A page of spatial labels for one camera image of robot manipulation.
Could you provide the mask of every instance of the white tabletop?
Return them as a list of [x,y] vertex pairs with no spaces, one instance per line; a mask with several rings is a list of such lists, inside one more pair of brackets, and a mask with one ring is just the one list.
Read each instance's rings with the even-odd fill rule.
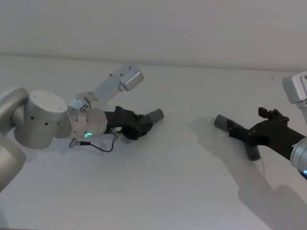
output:
[[[115,63],[0,57],[0,91],[47,90],[70,103],[119,67]],[[307,182],[286,159],[244,145],[217,130],[223,114],[243,126],[263,119],[258,107],[279,109],[306,135],[300,111],[281,80],[291,73],[139,66],[145,80],[113,98],[115,105],[163,121],[137,141],[123,139],[101,155],[54,139],[44,150],[23,148],[22,171],[0,194],[0,227],[42,230],[289,230],[306,229]],[[94,141],[104,148],[111,137]]]

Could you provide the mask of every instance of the gray tube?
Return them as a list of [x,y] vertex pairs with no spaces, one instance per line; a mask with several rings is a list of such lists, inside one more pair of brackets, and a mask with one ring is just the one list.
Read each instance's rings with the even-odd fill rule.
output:
[[[214,121],[214,126],[223,130],[223,131],[225,131],[225,132],[228,132],[228,129],[227,129],[227,121],[228,120],[230,120],[230,119],[219,114]],[[248,155],[248,159],[250,161],[257,161],[261,158],[261,155],[259,153],[259,149],[258,149],[257,146],[249,146],[245,143],[245,149],[246,149],[246,153]]]
[[148,113],[147,116],[149,116],[149,118],[150,118],[150,120],[152,121],[153,124],[164,118],[164,114],[163,114],[161,109],[157,109],[155,111],[152,111],[152,112]]

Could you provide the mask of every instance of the white table surface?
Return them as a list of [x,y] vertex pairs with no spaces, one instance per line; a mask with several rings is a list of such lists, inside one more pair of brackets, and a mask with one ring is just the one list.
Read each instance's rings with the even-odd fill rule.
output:
[[[48,90],[69,104],[90,91],[115,63],[0,57],[0,91]],[[277,108],[307,135],[281,80],[291,73],[139,66],[145,80],[113,98],[115,105],[165,112],[147,136],[116,142],[101,155],[54,139],[44,150],[23,148],[22,171],[0,194],[0,227],[42,230],[306,229],[307,182],[286,159],[260,147],[247,160],[240,141],[213,127],[223,114],[251,127],[258,107]],[[108,148],[110,136],[95,138]]]

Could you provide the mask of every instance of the blue led light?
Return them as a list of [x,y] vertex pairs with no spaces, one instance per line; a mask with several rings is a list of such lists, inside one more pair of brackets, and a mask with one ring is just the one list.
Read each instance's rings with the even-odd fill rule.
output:
[[91,136],[92,136],[92,133],[87,133],[87,134],[84,135],[85,138],[89,138]]

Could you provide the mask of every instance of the white wall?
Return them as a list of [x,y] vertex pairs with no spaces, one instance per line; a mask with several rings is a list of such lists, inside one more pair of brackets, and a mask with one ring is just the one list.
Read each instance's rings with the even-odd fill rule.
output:
[[305,0],[2,0],[0,53],[307,69]]
[[[0,92],[49,90],[67,103],[92,90],[119,64],[0,57]],[[260,148],[247,160],[240,141],[217,130],[223,114],[251,127],[258,107],[278,108],[306,135],[300,111],[281,85],[288,72],[140,65],[145,80],[117,95],[138,113],[165,112],[147,136],[115,143],[104,156],[54,139],[44,150],[23,148],[24,168],[0,194],[0,227],[42,230],[302,230],[307,182],[289,161]],[[111,137],[95,138],[107,148]]]

